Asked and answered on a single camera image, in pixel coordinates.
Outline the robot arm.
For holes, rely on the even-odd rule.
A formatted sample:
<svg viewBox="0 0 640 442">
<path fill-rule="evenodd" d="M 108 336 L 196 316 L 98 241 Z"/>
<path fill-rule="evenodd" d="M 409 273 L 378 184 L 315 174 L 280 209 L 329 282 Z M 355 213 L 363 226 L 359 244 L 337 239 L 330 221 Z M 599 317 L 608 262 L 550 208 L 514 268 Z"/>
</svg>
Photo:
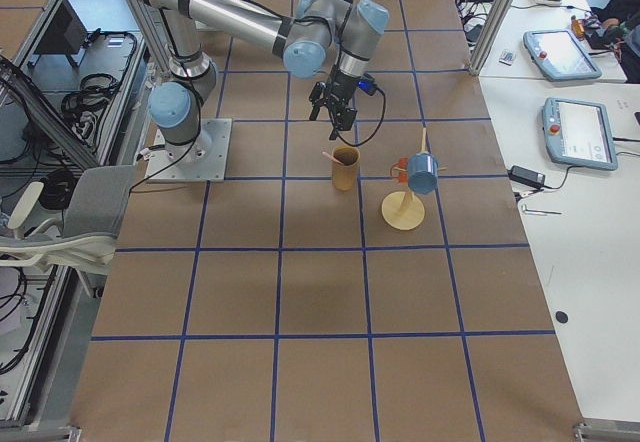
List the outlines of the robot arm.
<svg viewBox="0 0 640 442">
<path fill-rule="evenodd" d="M 307 79 L 322 68 L 331 45 L 337 47 L 328 78 L 313 87 L 310 117 L 328 112 L 330 140 L 352 129 L 357 89 L 377 93 L 366 73 L 389 22 L 388 10 L 373 0 L 299 0 L 294 16 L 272 11 L 254 0 L 137 0 L 168 11 L 181 22 L 212 26 L 261 47 L 282 60 L 293 76 Z"/>
</svg>

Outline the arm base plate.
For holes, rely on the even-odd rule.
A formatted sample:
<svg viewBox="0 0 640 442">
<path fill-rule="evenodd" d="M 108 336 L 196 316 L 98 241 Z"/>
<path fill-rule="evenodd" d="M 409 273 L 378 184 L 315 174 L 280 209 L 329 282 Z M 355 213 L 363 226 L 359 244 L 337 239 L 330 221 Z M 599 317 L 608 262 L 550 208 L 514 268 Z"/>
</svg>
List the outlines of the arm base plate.
<svg viewBox="0 0 640 442">
<path fill-rule="evenodd" d="M 168 145 L 153 151 L 145 176 L 152 183 L 222 182 L 232 130 L 231 118 L 206 118 L 194 145 Z"/>
</svg>

